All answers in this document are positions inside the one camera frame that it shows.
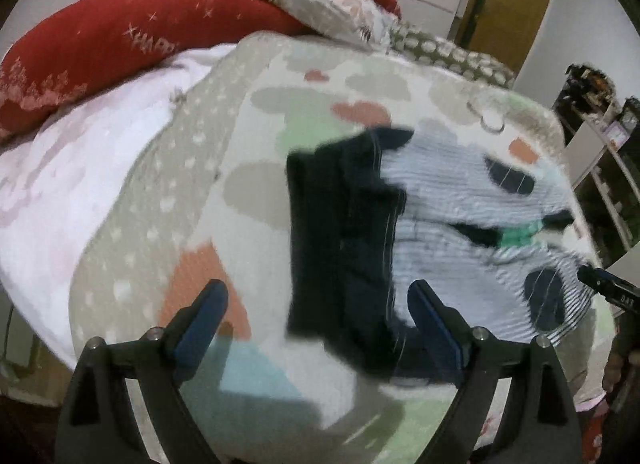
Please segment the right hand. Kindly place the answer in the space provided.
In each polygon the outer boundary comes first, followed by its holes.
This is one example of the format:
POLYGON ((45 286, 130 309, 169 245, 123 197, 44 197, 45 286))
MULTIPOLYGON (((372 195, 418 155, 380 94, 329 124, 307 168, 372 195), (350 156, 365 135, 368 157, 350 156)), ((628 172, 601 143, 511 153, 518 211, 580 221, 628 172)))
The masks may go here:
POLYGON ((625 366, 624 352, 620 349, 620 334, 622 334, 623 315, 615 319, 616 335, 608 353, 608 360, 603 370, 602 387, 607 394, 611 394, 622 376, 625 366))

